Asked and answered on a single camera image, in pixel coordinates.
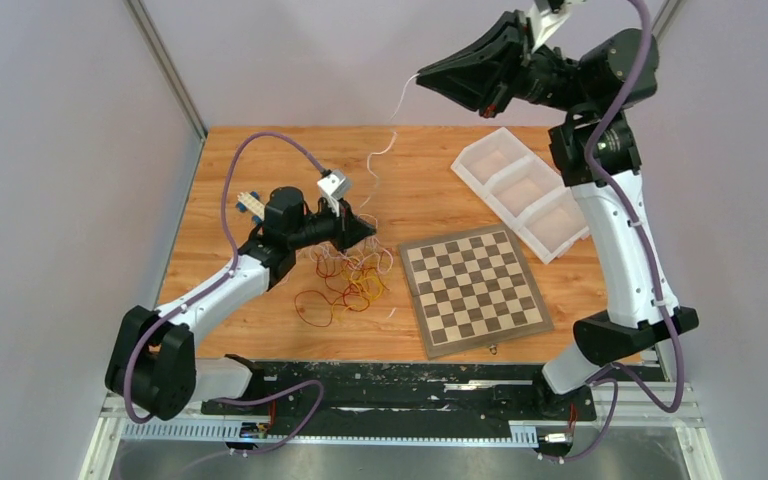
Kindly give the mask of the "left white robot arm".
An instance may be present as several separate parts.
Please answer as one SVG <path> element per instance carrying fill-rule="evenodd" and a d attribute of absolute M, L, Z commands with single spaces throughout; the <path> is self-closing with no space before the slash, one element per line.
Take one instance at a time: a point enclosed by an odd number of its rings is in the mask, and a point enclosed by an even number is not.
<path fill-rule="evenodd" d="M 230 261 L 194 290 L 155 308 L 124 315 L 105 386 L 124 400 L 131 421 L 170 420 L 192 402 L 228 400 L 242 414 L 260 410 L 266 388 L 239 356 L 196 356 L 206 336 L 245 303 L 272 290 L 296 264 L 297 251 L 331 244 L 344 252 L 376 234 L 350 204 L 323 196 L 310 210 L 295 187 L 274 190 L 259 223 Z"/>

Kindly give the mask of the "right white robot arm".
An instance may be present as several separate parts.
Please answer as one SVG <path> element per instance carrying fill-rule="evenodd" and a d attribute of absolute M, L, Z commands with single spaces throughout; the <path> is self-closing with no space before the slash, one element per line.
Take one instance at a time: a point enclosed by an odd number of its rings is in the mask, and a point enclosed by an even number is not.
<path fill-rule="evenodd" d="M 493 118 L 513 100 L 561 111 L 549 132 L 563 183 L 590 230 L 608 293 L 607 308 L 577 321 L 573 342 L 535 378 L 531 403 L 556 417 L 571 394 L 623 370 L 630 355 L 669 342 L 682 364 L 682 335 L 699 325 L 672 292 L 660 265 L 643 200 L 642 161 L 626 111 L 658 88 L 657 41 L 644 2 L 640 24 L 579 59 L 548 45 L 570 15 L 568 1 L 514 10 L 467 47 L 419 69 L 418 85 Z"/>

